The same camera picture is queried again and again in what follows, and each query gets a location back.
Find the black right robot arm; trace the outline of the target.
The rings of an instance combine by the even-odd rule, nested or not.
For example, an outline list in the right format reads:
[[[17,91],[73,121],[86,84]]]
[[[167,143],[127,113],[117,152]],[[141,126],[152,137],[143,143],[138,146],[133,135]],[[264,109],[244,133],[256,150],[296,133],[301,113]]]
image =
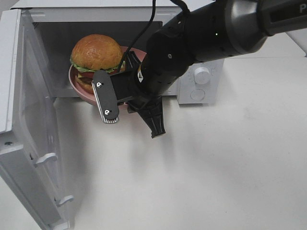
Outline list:
[[[183,10],[146,43],[130,101],[152,137],[164,134],[162,94],[195,63],[257,52],[270,36],[307,26],[304,0],[215,0]]]

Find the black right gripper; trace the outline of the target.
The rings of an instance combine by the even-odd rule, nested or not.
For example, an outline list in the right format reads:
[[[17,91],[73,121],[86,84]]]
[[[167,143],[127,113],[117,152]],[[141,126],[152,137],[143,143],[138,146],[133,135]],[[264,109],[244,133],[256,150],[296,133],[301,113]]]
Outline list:
[[[170,62],[163,65],[149,59],[142,62],[135,51],[124,54],[124,71],[132,71],[128,77],[128,91],[132,96],[128,100],[129,107],[147,124],[152,138],[165,134],[160,96],[182,76],[182,64]]]

